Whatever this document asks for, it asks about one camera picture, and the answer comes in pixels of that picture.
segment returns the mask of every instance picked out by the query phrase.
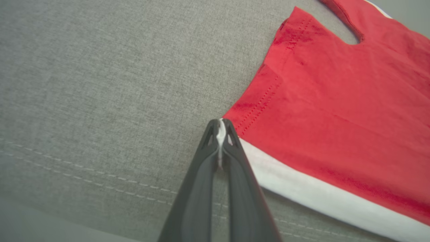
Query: white trim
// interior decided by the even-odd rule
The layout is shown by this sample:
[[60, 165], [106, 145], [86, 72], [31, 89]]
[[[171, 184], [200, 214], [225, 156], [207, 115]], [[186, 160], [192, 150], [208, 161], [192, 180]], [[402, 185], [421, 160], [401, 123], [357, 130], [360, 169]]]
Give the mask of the white trim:
[[382, 15], [384, 15], [385, 17], [392, 19], [392, 17], [390, 15], [388, 15], [386, 12], [384, 12], [380, 7], [376, 6], [376, 4], [369, 2], [368, 0], [365, 0], [366, 2], [370, 3], [371, 5], [373, 5], [376, 9], [378, 9]]
[[328, 216], [401, 242], [428, 242], [430, 226], [281, 163], [240, 139], [260, 185]]

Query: gray upholstery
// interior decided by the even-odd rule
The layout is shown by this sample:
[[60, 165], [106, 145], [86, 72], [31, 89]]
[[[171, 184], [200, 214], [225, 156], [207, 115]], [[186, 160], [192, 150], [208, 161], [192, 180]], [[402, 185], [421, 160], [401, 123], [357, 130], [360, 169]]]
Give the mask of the gray upholstery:
[[[294, 6], [317, 0], [0, 2], [0, 196], [156, 241], [207, 122], [259, 68]], [[285, 241], [388, 241], [266, 191]], [[227, 237], [217, 174], [214, 241]]]

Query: gray tablecloth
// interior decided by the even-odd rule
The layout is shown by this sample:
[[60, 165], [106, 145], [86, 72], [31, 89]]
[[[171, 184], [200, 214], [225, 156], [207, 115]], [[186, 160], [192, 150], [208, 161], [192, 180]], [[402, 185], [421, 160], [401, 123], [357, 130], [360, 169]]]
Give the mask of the gray tablecloth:
[[[316, 0], [0, 2], [0, 196], [156, 241], [207, 122], [252, 80], [294, 6]], [[266, 192], [285, 241], [388, 241]], [[227, 238], [217, 174], [214, 241]]]

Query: t-shirt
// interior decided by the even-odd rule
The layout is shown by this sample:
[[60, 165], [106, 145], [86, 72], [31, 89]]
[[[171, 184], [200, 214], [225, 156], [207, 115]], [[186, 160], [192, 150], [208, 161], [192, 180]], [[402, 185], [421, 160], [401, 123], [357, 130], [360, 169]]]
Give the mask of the t-shirt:
[[259, 183], [399, 241], [430, 238], [430, 40], [364, 0], [295, 8], [226, 113]]

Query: red fabric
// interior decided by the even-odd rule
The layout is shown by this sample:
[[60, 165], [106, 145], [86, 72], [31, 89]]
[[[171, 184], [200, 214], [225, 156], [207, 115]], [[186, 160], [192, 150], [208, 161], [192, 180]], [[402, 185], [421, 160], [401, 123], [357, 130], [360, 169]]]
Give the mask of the red fabric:
[[430, 225], [430, 41], [364, 0], [322, 2], [360, 43], [295, 8], [224, 117], [293, 169]]

